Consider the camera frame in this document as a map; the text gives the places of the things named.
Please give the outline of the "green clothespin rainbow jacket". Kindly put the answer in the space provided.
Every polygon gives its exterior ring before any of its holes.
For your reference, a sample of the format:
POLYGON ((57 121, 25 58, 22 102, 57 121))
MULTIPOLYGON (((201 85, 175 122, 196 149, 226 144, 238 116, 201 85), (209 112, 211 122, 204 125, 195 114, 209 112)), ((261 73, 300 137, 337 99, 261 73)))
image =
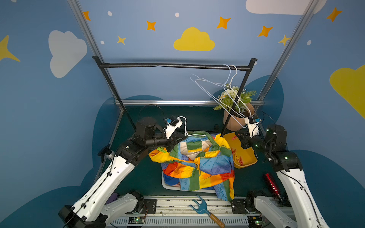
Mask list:
POLYGON ((165 147, 158 147, 157 150, 160 152, 163 152, 163 153, 167 153, 167 150, 165 147))

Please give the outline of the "white hanger rainbow jacket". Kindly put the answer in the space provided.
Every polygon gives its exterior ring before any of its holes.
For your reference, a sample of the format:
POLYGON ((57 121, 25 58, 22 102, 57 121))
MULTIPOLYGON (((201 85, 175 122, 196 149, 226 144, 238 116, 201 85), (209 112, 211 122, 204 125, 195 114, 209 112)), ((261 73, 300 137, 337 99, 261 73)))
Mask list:
POLYGON ((197 137, 207 137, 207 135, 209 135, 207 132, 202 132, 202 133, 194 133, 194 134, 189 134, 187 131, 187 118, 185 116, 178 116, 177 119, 179 121, 183 121, 183 127, 184 127, 184 137, 188 138, 188 137, 193 137, 193 136, 197 136, 197 137))

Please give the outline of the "rainbow striped jacket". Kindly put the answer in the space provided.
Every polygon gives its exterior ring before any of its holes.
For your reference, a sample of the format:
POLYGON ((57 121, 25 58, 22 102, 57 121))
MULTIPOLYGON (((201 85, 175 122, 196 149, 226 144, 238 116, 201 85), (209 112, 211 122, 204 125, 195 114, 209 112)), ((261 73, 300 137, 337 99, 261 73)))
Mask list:
POLYGON ((181 190, 213 188, 218 198, 234 199, 234 164, 228 142, 220 135, 188 137, 167 153, 154 150, 149 157, 163 174, 177 179, 181 190))

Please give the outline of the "white wire hanger pink jacket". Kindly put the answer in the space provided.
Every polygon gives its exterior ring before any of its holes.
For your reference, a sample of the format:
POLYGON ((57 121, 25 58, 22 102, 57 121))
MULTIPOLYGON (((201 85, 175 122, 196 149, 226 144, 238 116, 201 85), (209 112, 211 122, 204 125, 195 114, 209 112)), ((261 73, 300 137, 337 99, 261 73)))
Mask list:
POLYGON ((224 65, 227 66, 230 71, 225 83, 214 83, 193 74, 190 75, 190 79, 204 93, 206 93, 211 99, 213 99, 213 101, 217 103, 217 106, 213 108, 215 111, 223 109, 224 111, 230 112, 232 106, 235 105, 233 115, 237 115, 238 117, 253 115, 254 112, 249 109, 248 104, 252 101, 252 97, 256 95, 256 91, 246 91, 246 89, 243 89, 241 94, 238 95, 239 87, 232 84, 234 77, 238 74, 238 69, 235 65, 224 65), (200 82, 207 82, 214 86, 218 86, 223 89, 223 91, 217 97, 215 97, 210 92, 208 92, 202 85, 200 85, 200 82))

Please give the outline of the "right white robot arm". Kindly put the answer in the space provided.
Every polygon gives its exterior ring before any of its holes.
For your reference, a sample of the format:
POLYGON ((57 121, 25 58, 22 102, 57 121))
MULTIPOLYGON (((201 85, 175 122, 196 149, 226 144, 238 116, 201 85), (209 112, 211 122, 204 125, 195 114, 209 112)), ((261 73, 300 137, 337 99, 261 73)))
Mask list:
POLYGON ((262 151, 272 165, 287 194, 295 219, 282 212, 277 205, 262 194, 248 192, 245 210, 260 213, 276 228, 327 228, 307 184, 303 166, 298 156, 287 149, 287 131, 277 124, 270 124, 264 137, 249 131, 236 131, 235 136, 243 149, 262 151))

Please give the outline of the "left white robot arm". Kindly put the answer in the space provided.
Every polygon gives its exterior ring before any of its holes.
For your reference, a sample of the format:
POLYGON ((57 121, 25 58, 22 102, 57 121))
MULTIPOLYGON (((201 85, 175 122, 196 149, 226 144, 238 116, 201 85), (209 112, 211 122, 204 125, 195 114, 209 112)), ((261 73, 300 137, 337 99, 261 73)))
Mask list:
POLYGON ((107 203, 122 180, 153 150, 164 147, 171 151, 186 138, 176 129, 183 122, 172 116, 161 127, 152 117, 144 117, 136 123, 131 138, 120 144, 109 167, 89 191, 72 206, 64 206, 59 216, 66 228, 105 228, 109 223, 128 212, 139 212, 144 197, 132 191, 107 203))

